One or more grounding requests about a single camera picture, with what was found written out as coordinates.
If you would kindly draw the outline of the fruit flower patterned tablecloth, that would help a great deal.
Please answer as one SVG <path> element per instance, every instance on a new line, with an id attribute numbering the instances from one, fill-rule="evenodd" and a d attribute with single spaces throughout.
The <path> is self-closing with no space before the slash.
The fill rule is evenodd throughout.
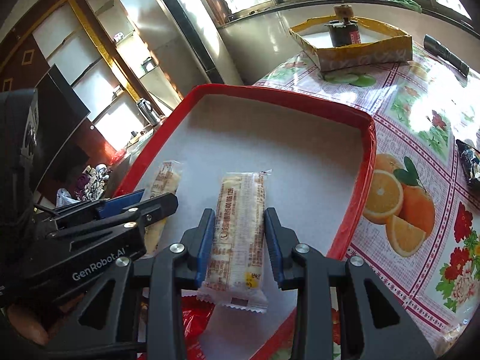
<path id="1" fill-rule="evenodd" d="M 479 75 L 459 76 L 421 46 L 407 63 L 321 73 L 299 54 L 264 76 L 264 87 L 325 98 L 368 112 L 375 166 L 401 170 L 399 218 L 425 232 L 408 258 L 382 224 L 361 219 L 346 250 L 360 256 L 400 300 L 437 355 L 465 332 L 479 307 L 479 193 L 465 179 L 458 143 L 479 146 Z"/>

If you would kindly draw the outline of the long rice cracker packet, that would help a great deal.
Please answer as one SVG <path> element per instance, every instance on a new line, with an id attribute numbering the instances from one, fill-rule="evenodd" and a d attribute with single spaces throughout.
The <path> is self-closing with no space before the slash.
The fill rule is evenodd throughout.
<path id="1" fill-rule="evenodd" d="M 197 298 L 264 314 L 265 179 L 270 172 L 229 172 L 220 185 L 214 237 Z"/>

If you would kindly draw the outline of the red rimmed white tray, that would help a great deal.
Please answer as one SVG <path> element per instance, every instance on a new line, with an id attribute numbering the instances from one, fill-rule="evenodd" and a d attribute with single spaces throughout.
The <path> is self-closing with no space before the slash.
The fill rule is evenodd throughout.
<path id="1" fill-rule="evenodd" d="M 167 160 L 183 165 L 177 212 L 160 244 L 178 242 L 214 208 L 224 176 L 266 172 L 265 204 L 310 250 L 341 259 L 368 195 L 372 118 L 319 97 L 257 86 L 193 89 L 148 141 L 116 189 L 148 190 Z"/>

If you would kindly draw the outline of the yellow cardboard box lid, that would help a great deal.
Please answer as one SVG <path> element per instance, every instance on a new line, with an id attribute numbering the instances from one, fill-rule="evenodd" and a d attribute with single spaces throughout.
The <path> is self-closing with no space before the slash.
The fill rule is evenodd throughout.
<path id="1" fill-rule="evenodd" d="M 335 46 L 329 31 L 333 16 L 309 18 L 289 28 L 289 35 L 321 72 L 370 64 L 408 62 L 413 59 L 413 39 L 400 28 L 357 16 L 358 43 Z"/>

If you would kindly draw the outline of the black flashlight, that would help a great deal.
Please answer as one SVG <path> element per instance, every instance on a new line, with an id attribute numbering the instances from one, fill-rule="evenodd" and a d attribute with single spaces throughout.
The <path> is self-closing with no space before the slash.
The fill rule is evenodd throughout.
<path id="1" fill-rule="evenodd" d="M 437 39 L 431 37 L 431 35 L 426 34 L 424 36 L 424 48 L 430 52 L 432 55 L 440 57 L 441 59 L 450 63 L 451 66 L 462 74 L 462 76 L 467 77 L 470 73 L 470 67 L 457 55 L 452 53 L 450 49 L 445 47 Z"/>

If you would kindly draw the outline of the white tower air conditioner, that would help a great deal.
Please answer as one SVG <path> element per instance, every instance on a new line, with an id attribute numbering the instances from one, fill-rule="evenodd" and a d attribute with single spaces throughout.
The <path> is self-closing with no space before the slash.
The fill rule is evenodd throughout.
<path id="1" fill-rule="evenodd" d="M 231 86 L 243 84 L 205 0 L 156 2 L 176 28 L 206 82 Z"/>

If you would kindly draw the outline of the dark jar with cork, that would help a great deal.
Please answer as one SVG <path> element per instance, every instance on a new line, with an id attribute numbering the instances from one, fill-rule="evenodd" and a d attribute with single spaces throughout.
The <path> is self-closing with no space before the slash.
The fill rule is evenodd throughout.
<path id="1" fill-rule="evenodd" d="M 342 4 L 334 7 L 336 19 L 330 20 L 328 28 L 333 47 L 345 47 L 360 44 L 360 30 L 351 5 Z"/>

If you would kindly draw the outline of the black small snack packet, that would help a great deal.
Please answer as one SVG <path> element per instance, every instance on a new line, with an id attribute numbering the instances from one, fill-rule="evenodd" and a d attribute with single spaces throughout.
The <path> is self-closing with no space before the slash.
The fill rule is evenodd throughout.
<path id="1" fill-rule="evenodd" d="M 464 141 L 456 140 L 461 168 L 470 189 L 480 189 L 479 151 Z"/>

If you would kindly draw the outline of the red chip bag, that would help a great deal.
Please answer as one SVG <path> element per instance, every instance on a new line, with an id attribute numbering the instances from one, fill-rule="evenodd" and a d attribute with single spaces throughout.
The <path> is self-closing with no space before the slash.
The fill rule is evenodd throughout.
<path id="1" fill-rule="evenodd" d="M 182 321 L 188 360 L 206 359 L 199 337 L 206 330 L 214 309 L 213 303 L 201 301 L 196 296 L 182 297 Z"/>

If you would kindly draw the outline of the steel electric kettle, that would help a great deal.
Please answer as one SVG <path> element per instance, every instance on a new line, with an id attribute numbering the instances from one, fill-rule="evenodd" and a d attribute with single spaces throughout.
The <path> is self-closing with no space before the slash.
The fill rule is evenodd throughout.
<path id="1" fill-rule="evenodd" d="M 137 107 L 151 126 L 154 127 L 160 124 L 160 115 L 148 100 L 140 98 L 137 102 Z"/>

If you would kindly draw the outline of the green cloth on sill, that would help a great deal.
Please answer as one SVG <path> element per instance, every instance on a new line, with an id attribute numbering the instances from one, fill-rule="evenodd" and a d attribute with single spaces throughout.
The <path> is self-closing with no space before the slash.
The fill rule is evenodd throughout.
<path id="1" fill-rule="evenodd" d="M 390 2 L 398 4 L 408 10 L 422 14 L 422 6 L 414 0 L 390 0 Z"/>

